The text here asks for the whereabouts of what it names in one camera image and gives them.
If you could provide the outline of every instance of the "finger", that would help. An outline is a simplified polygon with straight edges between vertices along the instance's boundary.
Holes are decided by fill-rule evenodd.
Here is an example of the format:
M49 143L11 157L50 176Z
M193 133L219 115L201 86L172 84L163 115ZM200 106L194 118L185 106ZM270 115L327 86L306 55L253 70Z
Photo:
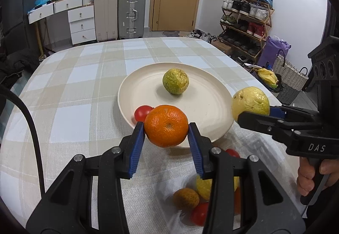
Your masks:
M299 178L297 178L297 187L298 187L298 192L303 195L303 196L307 196L308 195L308 191L306 191L304 188L302 188L300 186L300 183L299 183Z
M323 175L339 172L339 160L325 159L320 165L319 172Z
M335 184L339 179L339 172L336 173L332 173L329 175L328 180L326 181L326 186L332 186L333 184Z
M314 188L313 180L305 178L303 176L299 176L298 179L299 179L299 184L301 188L303 188L304 190L308 192L313 190Z
M312 165L308 163L307 158L301 157L299 159L300 167L298 169L298 175L304 176L308 179L313 179L316 171Z

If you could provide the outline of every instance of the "cherry tomato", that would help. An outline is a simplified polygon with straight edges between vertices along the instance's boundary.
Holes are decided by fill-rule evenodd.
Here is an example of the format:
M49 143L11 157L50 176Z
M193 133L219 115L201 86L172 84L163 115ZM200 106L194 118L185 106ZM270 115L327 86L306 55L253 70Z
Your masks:
M233 150L231 148L225 150L226 153L228 153L232 157L240 157L238 152L236 150Z
M197 226L204 226L208 212L208 202L199 204L196 208L193 209L190 219L191 222Z
M136 121L145 122L146 116L150 111L152 111L154 108L151 106L143 105L138 107L138 109L134 112L134 118Z

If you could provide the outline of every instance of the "gray suitcase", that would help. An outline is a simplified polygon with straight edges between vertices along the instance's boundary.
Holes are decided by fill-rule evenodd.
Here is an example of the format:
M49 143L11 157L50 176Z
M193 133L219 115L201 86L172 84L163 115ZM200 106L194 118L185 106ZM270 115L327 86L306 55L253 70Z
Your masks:
M94 0L94 21L98 42L118 39L118 0Z
M146 0L118 0L119 38L142 38Z

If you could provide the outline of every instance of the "suitcase handle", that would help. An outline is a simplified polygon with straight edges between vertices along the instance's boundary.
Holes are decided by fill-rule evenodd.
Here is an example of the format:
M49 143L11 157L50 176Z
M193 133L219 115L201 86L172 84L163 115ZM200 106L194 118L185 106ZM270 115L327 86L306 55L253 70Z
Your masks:
M135 20L138 19L138 11L134 9L133 12L135 13L135 17L134 19L132 19L132 21L134 22Z

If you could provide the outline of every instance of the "table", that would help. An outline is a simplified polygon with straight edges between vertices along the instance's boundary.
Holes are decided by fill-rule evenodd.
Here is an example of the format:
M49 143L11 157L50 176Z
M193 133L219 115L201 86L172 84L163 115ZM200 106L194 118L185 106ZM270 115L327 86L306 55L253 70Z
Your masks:
M20 95L37 128L46 189L74 155L101 155L132 133L118 108L118 88L128 74L157 62L201 68L218 78L231 95L257 86L271 105L280 104L235 61L199 39L129 39L60 51L42 62ZM233 148L242 157L257 155L302 211L295 184L299 160L286 155L284 145L268 135L243 130L237 123L216 144ZM122 180L130 233L201 233L202 228L186 224L171 202L172 193L190 186L194 179L189 151L162 149L145 141L136 174L132 180ZM96 193L94 186L94 227L98 227ZM22 225L40 200L32 138L17 108L0 150L0 195Z

